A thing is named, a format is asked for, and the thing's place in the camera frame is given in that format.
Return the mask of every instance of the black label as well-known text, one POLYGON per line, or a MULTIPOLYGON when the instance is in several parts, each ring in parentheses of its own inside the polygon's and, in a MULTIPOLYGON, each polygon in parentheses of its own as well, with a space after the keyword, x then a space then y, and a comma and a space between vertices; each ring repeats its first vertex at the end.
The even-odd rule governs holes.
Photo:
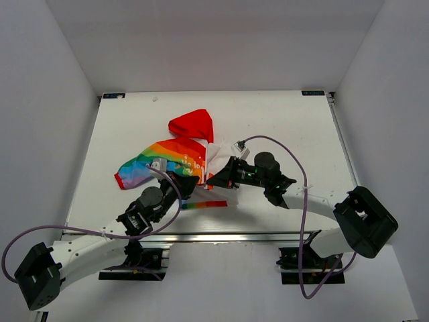
POLYGON ((103 94, 104 99, 124 99, 125 93, 106 93, 103 94))
POLYGON ((302 96, 324 96, 324 91, 301 91, 302 96))

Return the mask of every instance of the gray wall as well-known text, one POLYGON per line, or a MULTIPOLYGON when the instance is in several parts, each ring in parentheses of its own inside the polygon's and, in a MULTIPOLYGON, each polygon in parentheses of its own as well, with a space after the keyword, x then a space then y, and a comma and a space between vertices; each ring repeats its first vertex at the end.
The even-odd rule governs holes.
POLYGON ((103 91, 334 91, 383 0, 47 0, 103 91))
MULTIPOLYGON (((97 98, 43 0, 0 8, 0 250, 24 229, 64 223, 97 112, 97 98)), ((15 272, 36 232, 11 249, 15 272)), ((27 321, 16 284, 0 276, 2 321, 27 321)))
POLYGON ((429 321, 429 2, 386 1, 337 92, 361 182, 400 228, 393 239, 419 318, 429 321))

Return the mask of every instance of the rainbow strip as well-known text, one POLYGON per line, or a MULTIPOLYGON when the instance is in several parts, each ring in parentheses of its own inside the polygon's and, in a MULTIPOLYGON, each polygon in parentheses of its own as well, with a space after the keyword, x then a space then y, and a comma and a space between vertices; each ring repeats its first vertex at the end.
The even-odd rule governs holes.
POLYGON ((228 207, 228 203, 225 200, 221 201, 203 201, 201 203, 184 203, 182 210, 188 209, 201 209, 209 207, 228 207))

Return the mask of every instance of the white wall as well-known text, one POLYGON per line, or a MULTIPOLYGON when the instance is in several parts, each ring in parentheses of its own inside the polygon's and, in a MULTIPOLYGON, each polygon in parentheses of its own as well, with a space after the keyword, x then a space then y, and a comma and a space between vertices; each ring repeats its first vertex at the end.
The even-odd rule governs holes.
MULTIPOLYGON (((97 98, 43 0, 5 0, 0 8, 0 249, 35 225, 64 223, 97 98)), ((11 249, 15 272, 33 233, 11 249)), ((16 284, 0 277, 2 321, 27 321, 16 284)))
POLYGON ((362 184, 400 228, 393 247, 429 321, 429 2, 386 1, 336 94, 362 184))
POLYGON ((98 94, 334 91, 383 0, 47 0, 98 94))

